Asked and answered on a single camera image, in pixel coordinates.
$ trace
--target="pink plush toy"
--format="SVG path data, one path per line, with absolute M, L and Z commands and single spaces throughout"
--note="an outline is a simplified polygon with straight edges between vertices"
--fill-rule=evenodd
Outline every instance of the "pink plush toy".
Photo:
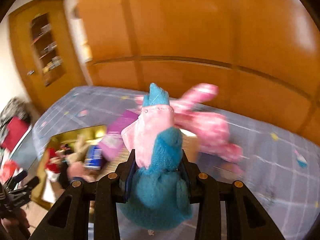
M 174 124 L 198 136 L 200 152 L 216 154 L 235 163 L 242 158 L 243 151 L 240 146 L 228 143 L 229 129 L 225 116 L 191 110 L 195 104 L 210 101 L 217 94 L 217 86 L 201 83 L 189 89 L 180 99 L 170 100 L 170 106 L 174 109 Z M 143 96 L 137 96 L 135 101 L 141 107 Z

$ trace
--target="plush toy arm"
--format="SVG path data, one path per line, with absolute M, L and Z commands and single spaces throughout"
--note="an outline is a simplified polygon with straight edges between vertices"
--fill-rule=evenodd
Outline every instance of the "plush toy arm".
M 183 179 L 177 181 L 177 205 L 184 219 L 192 218 L 191 204 L 188 198 L 187 184 Z

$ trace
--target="gray cloth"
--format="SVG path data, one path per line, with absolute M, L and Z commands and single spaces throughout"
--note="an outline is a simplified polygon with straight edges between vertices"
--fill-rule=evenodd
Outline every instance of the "gray cloth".
M 42 156 L 50 137 L 55 134 L 97 124 L 109 125 L 125 109 L 135 109 L 137 105 L 133 99 L 137 94 L 144 92 L 90 86 L 72 89 L 35 124 L 32 132 L 38 157 Z M 87 115 L 78 117 L 82 110 L 87 110 Z M 229 122 L 230 141 L 244 150 L 244 158 L 238 165 L 200 153 L 197 161 L 200 170 L 220 181 L 241 179 L 286 239 L 302 239 L 319 214 L 319 147 L 296 134 L 242 115 L 204 105 L 197 105 L 196 110 L 225 115 Z M 279 139 L 273 140 L 271 133 L 277 134 Z M 306 168 L 298 165 L 294 150 L 306 159 Z M 194 239 L 196 214 L 192 221 L 169 231 L 171 233 L 158 234 L 162 239 Z M 126 227 L 126 223 L 129 222 L 125 219 L 119 222 L 122 239 L 149 237 L 143 229 Z M 222 228 L 225 228 L 225 220 L 222 220 Z
M 16 116 L 20 120 L 30 122 L 30 116 L 26 111 L 26 105 L 18 98 L 12 98 L 0 114 L 0 144 L 3 143 L 8 134 L 7 125 Z

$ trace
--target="wooden door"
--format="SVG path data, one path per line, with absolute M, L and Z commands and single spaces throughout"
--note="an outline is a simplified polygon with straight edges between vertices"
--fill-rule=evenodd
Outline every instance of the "wooden door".
M 10 14 L 10 39 L 21 79 L 39 111 L 85 84 L 62 0 L 34 0 L 18 8 Z

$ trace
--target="purple box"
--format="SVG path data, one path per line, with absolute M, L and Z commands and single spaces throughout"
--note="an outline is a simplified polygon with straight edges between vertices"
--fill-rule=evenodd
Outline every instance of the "purple box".
M 119 155 L 124 146 L 121 131 L 136 121 L 138 116 L 138 114 L 126 110 L 115 122 L 107 127 L 107 134 L 99 142 L 99 147 L 102 149 L 102 155 L 108 161 L 112 161 Z

